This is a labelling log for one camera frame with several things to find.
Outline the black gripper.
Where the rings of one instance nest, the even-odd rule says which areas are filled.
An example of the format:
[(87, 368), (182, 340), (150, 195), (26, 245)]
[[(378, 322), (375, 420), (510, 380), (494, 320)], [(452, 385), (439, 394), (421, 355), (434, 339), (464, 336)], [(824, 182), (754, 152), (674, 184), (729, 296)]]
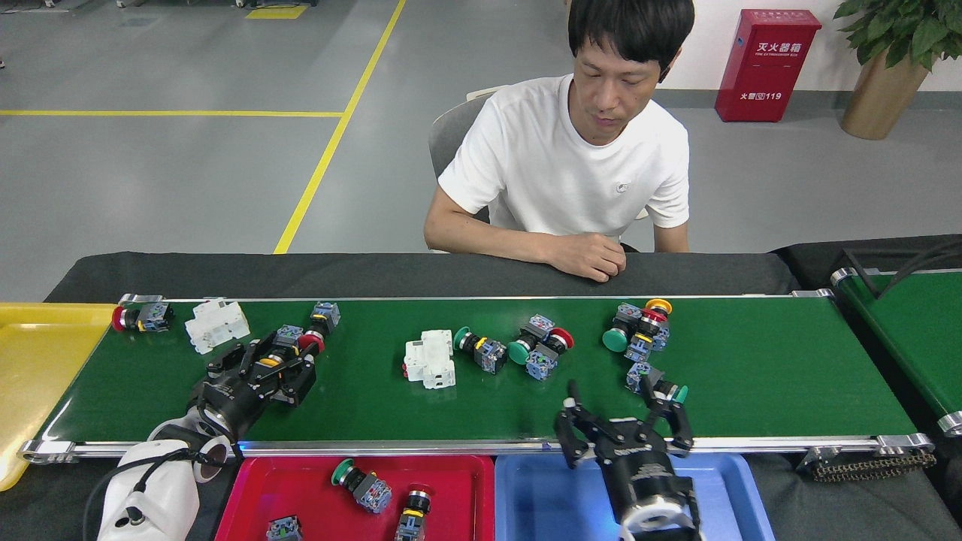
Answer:
[(316, 382), (319, 347), (274, 347), (275, 338), (238, 341), (207, 363), (206, 377), (190, 394), (189, 429), (213, 436), (212, 422), (219, 422), (240, 440), (261, 417), (268, 398), (299, 407)]
[[(614, 422), (588, 411), (574, 379), (555, 417), (555, 435), (568, 469), (594, 457), (599, 440), (599, 468), (604, 478), (616, 524), (621, 528), (696, 528), (697, 497), (694, 480), (677, 476), (670, 455), (687, 458), (694, 446), (684, 403), (676, 398), (647, 397), (645, 445), (623, 446), (625, 435)], [(670, 442), (655, 426), (666, 420)]]

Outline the person's right hand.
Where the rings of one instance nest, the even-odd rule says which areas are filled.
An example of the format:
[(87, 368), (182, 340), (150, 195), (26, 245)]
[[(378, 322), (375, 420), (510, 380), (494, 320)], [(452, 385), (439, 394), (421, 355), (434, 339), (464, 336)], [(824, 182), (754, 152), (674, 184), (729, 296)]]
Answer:
[(628, 266), (620, 243), (598, 233), (549, 235), (546, 263), (562, 273), (607, 282)]

